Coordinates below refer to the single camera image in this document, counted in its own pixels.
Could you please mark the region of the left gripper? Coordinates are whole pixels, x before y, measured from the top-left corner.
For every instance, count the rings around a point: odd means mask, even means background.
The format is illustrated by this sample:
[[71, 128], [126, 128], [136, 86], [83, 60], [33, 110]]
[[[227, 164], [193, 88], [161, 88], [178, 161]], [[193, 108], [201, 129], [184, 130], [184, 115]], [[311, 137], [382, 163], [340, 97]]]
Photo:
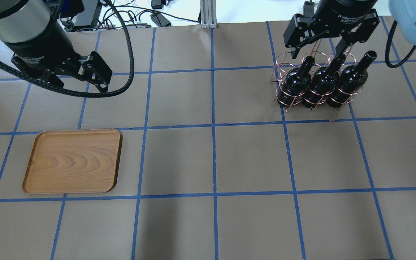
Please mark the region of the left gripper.
[[107, 92], [112, 70], [98, 52], [78, 54], [58, 19], [65, 0], [0, 0], [0, 40], [14, 52], [12, 63], [23, 73], [58, 88], [69, 75]]

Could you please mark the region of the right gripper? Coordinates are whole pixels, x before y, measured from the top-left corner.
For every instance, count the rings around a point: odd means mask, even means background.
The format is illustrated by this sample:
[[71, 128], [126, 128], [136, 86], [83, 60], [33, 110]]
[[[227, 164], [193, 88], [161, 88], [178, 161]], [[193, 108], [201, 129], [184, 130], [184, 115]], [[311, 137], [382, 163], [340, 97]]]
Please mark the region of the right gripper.
[[368, 41], [380, 20], [374, 8], [376, 0], [305, 1], [302, 13], [291, 18], [283, 39], [296, 59], [302, 47], [323, 38], [341, 37], [335, 56], [355, 43]]

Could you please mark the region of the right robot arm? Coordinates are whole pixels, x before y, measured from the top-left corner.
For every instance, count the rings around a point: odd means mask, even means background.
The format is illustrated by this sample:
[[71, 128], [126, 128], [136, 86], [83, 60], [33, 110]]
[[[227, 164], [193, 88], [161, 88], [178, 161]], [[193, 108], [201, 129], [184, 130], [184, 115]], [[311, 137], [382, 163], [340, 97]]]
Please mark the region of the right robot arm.
[[[296, 13], [284, 31], [284, 44], [292, 58], [306, 45], [322, 38], [340, 37], [335, 48], [340, 55], [355, 43], [368, 41], [380, 23], [375, 0], [307, 1], [304, 13]], [[403, 36], [416, 46], [416, 0], [390, 0], [389, 10]]]

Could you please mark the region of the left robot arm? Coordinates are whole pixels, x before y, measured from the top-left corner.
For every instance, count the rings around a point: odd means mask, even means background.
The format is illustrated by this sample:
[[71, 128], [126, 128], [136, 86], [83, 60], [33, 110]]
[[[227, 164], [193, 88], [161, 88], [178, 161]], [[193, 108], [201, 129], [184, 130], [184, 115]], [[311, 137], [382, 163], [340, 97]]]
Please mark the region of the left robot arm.
[[[12, 68], [0, 69], [32, 84], [80, 97], [106, 97], [111, 69], [99, 53], [78, 54], [58, 23], [63, 1], [0, 0], [0, 41], [13, 51]], [[61, 75], [86, 81], [98, 94], [67, 90]]]

